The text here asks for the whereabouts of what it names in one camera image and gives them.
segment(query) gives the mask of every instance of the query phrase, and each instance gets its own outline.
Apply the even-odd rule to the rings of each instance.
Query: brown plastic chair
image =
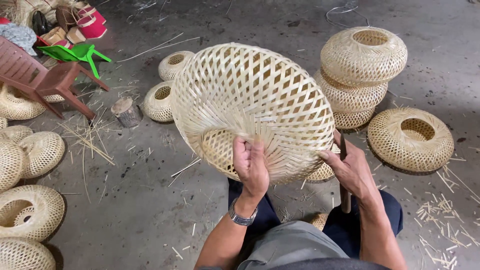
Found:
[[[60,95],[87,118],[95,118],[95,113],[73,94],[78,94],[72,84],[80,72],[106,91],[109,90],[107,85],[77,62],[61,63],[48,70],[17,45],[0,37],[0,81],[21,90],[28,98],[39,102],[62,119],[62,114],[46,102],[44,96]]]

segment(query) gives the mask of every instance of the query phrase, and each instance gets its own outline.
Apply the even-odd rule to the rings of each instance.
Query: person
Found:
[[[340,144],[338,131],[334,140]],[[258,136],[252,144],[236,137],[233,166],[241,183],[228,180],[229,213],[207,237],[194,269],[407,269],[395,239],[402,230],[402,208],[377,189],[364,152],[345,143],[343,161],[331,151],[319,156],[352,194],[351,212],[335,207],[320,231],[303,221],[281,224],[266,194],[263,142]]]

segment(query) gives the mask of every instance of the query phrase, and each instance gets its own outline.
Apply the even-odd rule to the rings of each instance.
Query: knife handle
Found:
[[[345,214],[350,213],[351,199],[350,192],[340,184],[340,207]]]

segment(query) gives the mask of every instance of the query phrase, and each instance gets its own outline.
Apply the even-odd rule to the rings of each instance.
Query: dark blue pants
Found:
[[[230,206],[235,198],[240,196],[243,184],[228,179],[228,205]],[[392,231],[396,236],[403,229],[403,211],[402,206],[389,193],[380,190],[380,195],[384,202],[385,211],[392,226]],[[332,209],[323,229],[330,239],[332,239],[350,258],[359,258],[360,256],[360,213],[357,200],[354,196],[351,198],[351,212],[345,214],[340,206]],[[258,213],[253,224],[248,226],[245,234],[244,244],[250,240],[264,234],[275,226],[280,225],[275,209],[267,194],[258,204]]]

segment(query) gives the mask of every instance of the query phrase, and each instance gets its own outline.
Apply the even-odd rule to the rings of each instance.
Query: wooden stump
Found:
[[[120,98],[111,109],[113,115],[124,127],[133,127],[138,125],[143,118],[142,112],[133,102],[131,97]]]

